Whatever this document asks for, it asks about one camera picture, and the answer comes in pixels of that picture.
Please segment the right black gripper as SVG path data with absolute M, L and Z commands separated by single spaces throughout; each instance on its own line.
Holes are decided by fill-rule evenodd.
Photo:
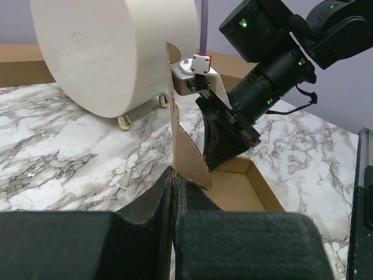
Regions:
M 213 92 L 196 103 L 205 126 L 203 156 L 210 171 L 259 143 L 256 121 L 275 114 L 272 107 L 292 88 L 316 82 L 315 67 L 302 52 L 281 52 L 262 60 L 228 92 L 224 104 Z

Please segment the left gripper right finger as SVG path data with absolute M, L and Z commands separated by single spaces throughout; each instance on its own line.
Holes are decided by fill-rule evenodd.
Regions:
M 225 212 L 175 179 L 177 279 L 333 279 L 313 221 L 300 213 Z

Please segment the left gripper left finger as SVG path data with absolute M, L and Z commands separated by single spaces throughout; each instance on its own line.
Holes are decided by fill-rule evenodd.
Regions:
M 172 178 L 115 212 L 1 213 L 1 278 L 169 279 Z

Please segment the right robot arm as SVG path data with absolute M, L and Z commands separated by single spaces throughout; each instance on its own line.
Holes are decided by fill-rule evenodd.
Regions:
M 199 93 L 205 125 L 203 157 L 210 170 L 257 146 L 255 122 L 303 82 L 316 82 L 326 69 L 372 47 L 371 1 L 323 1 L 306 18 L 282 1 L 244 1 L 220 25 L 220 32 L 246 62 L 255 64 L 227 101 L 196 73 L 187 87 Z

